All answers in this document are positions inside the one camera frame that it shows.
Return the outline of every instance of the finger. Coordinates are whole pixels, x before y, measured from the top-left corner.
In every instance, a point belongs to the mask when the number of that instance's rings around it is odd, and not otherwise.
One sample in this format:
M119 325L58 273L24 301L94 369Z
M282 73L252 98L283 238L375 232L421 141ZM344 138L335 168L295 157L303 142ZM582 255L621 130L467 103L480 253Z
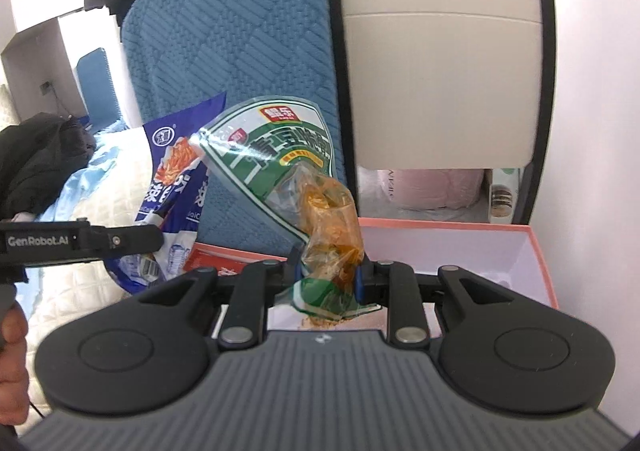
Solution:
M24 316L22 307L15 303L2 320L2 337L7 344L17 343L20 339L27 337L29 324Z
M28 376L26 358L26 339L4 346L0 352L0 385L2 383L19 383L25 376Z
M29 378L0 384L0 424L20 425L29 416Z

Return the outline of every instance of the gray gripper base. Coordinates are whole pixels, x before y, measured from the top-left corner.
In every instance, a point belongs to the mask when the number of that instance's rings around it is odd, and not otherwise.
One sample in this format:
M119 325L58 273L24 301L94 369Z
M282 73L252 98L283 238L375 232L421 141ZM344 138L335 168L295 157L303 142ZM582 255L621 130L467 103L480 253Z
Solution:
M473 405L379 332L271 332L172 405L123 419L55 411L30 451L618 451L597 411L519 420Z

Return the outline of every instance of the blue snack package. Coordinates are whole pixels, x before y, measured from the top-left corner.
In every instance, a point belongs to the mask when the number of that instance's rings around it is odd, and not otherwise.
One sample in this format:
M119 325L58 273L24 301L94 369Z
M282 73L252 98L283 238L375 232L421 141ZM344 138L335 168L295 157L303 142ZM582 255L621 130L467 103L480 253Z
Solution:
M164 244L154 254L132 254L105 260L109 275L129 293L182 273L198 234L200 213L209 173L189 138L224 109L226 94L216 95L190 108L144 125L154 176L136 216L135 224L162 229Z

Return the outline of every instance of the blue quilted mattress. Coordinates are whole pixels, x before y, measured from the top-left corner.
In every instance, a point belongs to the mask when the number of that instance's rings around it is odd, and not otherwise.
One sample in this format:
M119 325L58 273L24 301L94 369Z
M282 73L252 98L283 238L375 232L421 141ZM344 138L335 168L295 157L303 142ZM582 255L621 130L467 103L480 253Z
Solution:
M137 0L122 41L143 121L223 91L227 107L305 98L322 111L345 182L328 0ZM213 176L198 241L279 255L291 247Z

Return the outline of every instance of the snack bag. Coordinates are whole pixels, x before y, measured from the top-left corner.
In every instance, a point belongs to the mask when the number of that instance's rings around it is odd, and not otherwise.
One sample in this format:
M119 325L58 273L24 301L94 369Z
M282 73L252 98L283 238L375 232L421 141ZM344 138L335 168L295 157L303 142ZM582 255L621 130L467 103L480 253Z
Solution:
M353 198L334 178L331 135L315 104L247 101L207 124L191 144L254 214L305 244L301 279L281 301L331 320L379 308L353 298L364 244Z
M225 107L225 94L144 125L154 176L136 216L136 224L162 229L164 244L154 254L133 254L105 261L110 276L130 293L182 274L198 234L209 183L207 167L189 137Z

